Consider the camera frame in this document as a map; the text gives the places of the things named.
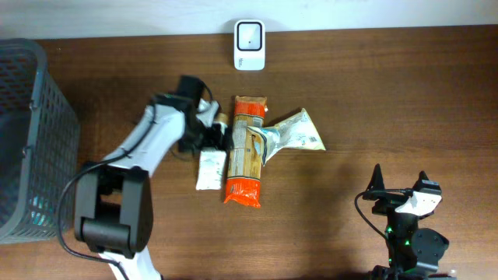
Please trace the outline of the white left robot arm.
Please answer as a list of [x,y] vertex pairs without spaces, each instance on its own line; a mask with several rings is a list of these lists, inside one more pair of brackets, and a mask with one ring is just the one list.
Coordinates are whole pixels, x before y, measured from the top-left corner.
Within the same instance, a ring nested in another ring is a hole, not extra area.
[[230,147],[216,121],[219,104],[199,78],[181,76],[172,93],[154,96],[132,133],[100,162],[88,162],[69,185],[75,188],[74,233],[91,261],[109,264],[117,279],[161,279],[147,247],[153,230],[150,179],[163,157]]

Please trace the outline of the orange spaghetti package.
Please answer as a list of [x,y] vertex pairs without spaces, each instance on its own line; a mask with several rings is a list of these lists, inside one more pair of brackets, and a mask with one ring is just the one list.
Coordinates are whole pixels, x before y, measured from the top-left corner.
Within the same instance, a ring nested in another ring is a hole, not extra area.
[[261,138],[249,126],[261,128],[267,110],[266,97],[236,96],[233,118],[233,149],[226,178],[225,203],[260,208],[262,150]]

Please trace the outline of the white tube with gold cap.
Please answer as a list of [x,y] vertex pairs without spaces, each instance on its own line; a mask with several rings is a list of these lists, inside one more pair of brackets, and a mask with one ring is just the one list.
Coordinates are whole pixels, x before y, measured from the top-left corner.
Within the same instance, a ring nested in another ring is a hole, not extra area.
[[197,191],[217,191],[222,187],[223,171],[226,162],[226,129],[228,128],[228,116],[218,113],[208,129],[208,141],[202,147]]

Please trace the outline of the cream food pouch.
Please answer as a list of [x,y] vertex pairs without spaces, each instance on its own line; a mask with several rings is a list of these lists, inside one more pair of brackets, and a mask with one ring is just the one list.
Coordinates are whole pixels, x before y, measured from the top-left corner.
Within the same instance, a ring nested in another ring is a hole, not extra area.
[[262,140],[258,146],[258,155],[264,166],[281,149],[325,150],[324,143],[304,108],[274,126],[248,126],[247,129]]

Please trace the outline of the teal tissue pack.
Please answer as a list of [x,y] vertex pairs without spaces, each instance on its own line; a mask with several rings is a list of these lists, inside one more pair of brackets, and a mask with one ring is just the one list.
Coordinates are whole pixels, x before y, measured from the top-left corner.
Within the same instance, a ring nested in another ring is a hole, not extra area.
[[47,221],[49,202],[46,198],[41,196],[35,196],[30,199],[31,209],[31,219],[30,222],[35,226],[44,226]]

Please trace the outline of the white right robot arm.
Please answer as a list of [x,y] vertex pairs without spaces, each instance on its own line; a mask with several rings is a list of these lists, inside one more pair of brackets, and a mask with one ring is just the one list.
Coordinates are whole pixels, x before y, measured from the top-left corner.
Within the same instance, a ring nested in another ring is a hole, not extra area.
[[[374,215],[387,218],[385,230],[379,230],[362,213],[358,200],[373,201]],[[439,273],[439,260],[448,249],[449,240],[430,228],[419,227],[419,221],[434,214],[442,202],[440,185],[420,172],[410,188],[387,189],[376,164],[365,191],[354,198],[360,217],[385,241],[388,249],[388,266],[375,266],[366,279],[452,279]]]

